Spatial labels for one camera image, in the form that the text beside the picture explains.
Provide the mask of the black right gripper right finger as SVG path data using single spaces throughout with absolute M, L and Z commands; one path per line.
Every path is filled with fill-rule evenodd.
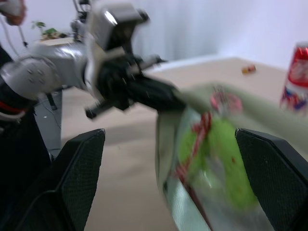
M 238 128 L 250 186 L 276 231 L 308 229 L 308 163 L 286 140 Z

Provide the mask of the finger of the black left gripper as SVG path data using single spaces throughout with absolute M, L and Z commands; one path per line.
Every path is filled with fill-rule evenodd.
M 129 98 L 158 112 L 185 108 L 176 93 L 178 89 L 174 85 L 150 77 L 138 77 L 129 82 Z

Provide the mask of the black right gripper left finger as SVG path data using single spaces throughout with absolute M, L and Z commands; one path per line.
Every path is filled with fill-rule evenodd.
M 67 141 L 57 158 L 27 189 L 4 229 L 84 230 L 97 190 L 104 142 L 104 129 Z

